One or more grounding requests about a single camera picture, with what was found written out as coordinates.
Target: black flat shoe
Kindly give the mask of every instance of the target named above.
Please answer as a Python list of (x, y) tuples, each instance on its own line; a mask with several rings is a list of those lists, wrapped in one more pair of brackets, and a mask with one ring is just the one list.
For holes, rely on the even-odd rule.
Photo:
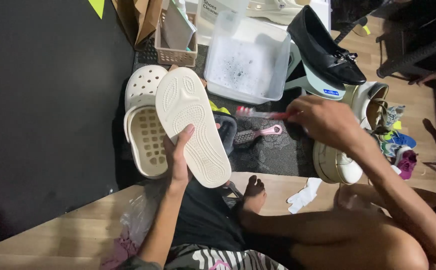
[(366, 78), (356, 65), (356, 53), (339, 47), (313, 9), (306, 5), (287, 28), (301, 56), (332, 82), (362, 85)]

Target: knee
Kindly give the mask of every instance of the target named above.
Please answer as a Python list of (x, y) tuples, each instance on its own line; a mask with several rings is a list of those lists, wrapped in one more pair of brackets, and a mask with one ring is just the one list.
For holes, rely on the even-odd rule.
[(425, 251), (419, 242), (404, 230), (393, 225), (384, 225), (378, 240), (385, 263), (383, 269), (427, 270)]

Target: patterned mat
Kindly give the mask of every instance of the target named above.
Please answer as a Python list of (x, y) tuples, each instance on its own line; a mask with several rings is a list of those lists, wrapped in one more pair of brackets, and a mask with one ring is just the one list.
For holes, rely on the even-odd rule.
[[(146, 65), (157, 65), (157, 54), (153, 46), (154, 39), (150, 39), (144, 51), (136, 52), (133, 72)], [(192, 68), (200, 78), (204, 78), (204, 66), (208, 46), (198, 46), (196, 66)], [(280, 101), (267, 102), (260, 105), (251, 105), (232, 101), (221, 96), (208, 93), (208, 98), (218, 108), (225, 107), (231, 113), (237, 106), (255, 108), (258, 112), (284, 112), (286, 106), (296, 97), (299, 91), (286, 91)], [(300, 126), (285, 124), (283, 121), (256, 118), (237, 117), (238, 131), (266, 129), (273, 125), (284, 127), (281, 135), (269, 135), (257, 138), (254, 142), (235, 147), (229, 159), (234, 172), (252, 172), (272, 175), (294, 175), (316, 177), (313, 168), (313, 140), (308, 138)], [(123, 145), (123, 158), (132, 159), (131, 148), (125, 142)]]

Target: black wall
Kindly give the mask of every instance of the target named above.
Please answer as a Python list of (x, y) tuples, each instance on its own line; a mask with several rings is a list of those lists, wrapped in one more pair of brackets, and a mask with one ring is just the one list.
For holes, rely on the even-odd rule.
[(0, 240), (117, 190), (133, 50), (111, 1), (0, 1)]

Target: soapy water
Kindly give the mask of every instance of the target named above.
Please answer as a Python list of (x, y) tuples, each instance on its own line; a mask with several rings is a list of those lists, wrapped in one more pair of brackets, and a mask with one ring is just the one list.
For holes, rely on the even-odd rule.
[(275, 48), (220, 36), (209, 81), (258, 97), (267, 97), (275, 67)]

